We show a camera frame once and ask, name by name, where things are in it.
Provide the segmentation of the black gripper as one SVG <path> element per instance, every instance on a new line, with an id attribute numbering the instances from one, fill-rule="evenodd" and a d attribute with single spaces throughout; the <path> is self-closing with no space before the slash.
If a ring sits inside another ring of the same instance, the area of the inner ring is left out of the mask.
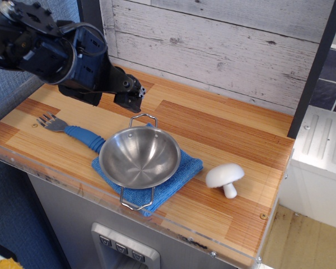
<path id="1" fill-rule="evenodd" d="M 85 22 L 60 27 L 75 52 L 73 69 L 59 82 L 59 91 L 71 98 L 97 106 L 103 93 L 114 94 L 114 103 L 133 113 L 141 111 L 146 89 L 131 74 L 114 67 L 100 30 Z"/>

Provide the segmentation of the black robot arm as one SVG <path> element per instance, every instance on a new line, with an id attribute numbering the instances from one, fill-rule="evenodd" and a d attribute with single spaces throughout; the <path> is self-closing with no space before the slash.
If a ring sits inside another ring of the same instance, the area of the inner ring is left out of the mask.
<path id="1" fill-rule="evenodd" d="M 71 98 L 97 106 L 104 93 L 138 113 L 145 89 L 111 64 L 103 34 L 86 22 L 52 18 L 39 2 L 0 1 L 0 69 L 26 71 Z"/>

